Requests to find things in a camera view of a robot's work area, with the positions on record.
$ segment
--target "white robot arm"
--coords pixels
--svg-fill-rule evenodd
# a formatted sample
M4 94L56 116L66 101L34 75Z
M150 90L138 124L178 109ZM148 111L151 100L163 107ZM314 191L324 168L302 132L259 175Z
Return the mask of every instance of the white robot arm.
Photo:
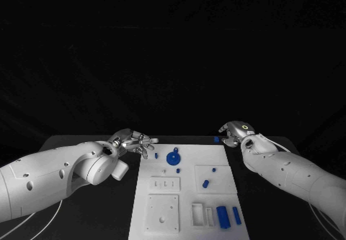
M248 123L230 121L219 132L225 130L227 137L222 142L229 147L240 144L246 168L325 213L346 238L346 180L325 172L301 156L278 151L272 141L255 134Z
M126 150L147 159L158 142L137 131L119 130L108 141L83 142L21 157L0 168L0 223L43 210L88 184L111 175L118 181L128 165Z

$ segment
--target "black table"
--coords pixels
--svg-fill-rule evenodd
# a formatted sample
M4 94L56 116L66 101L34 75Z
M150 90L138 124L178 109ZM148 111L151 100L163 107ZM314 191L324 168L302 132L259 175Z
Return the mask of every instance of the black table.
M158 138L160 144L225 146L248 235L252 240L331 239L315 220L308 204L248 170L239 146L230 148L220 141L214 143L213 136L151 137ZM56 135L46 140L40 151L88 141L103 141L108 138L109 135ZM298 154L285 137L271 136L268 138ZM98 186L89 184L80 187L62 201L57 215L34 238L36 240L128 239L139 158L141 156L132 152L119 158L129 166L121 181L109 176ZM59 203L39 211L4 240L30 240L50 221ZM0 223L0 236L27 217L28 215Z

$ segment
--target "blue oval piece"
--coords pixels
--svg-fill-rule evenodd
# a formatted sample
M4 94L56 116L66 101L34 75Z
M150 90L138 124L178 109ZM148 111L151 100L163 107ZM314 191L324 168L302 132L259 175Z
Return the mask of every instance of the blue oval piece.
M229 223L229 215L227 215L227 210L225 206L217 206L217 221L219 221L219 226L222 229L229 229L230 228L230 223Z
M236 224L240 225L242 221L240 221L240 217L239 217L236 206L232 207L232 212L233 212L233 217L235 217Z
M180 163L178 149L174 148L174 150L167 154L167 164L174 166L178 163Z
M209 184L209 181L204 180L204 181L203 181L203 188L204 188L204 189L207 188L207 184Z

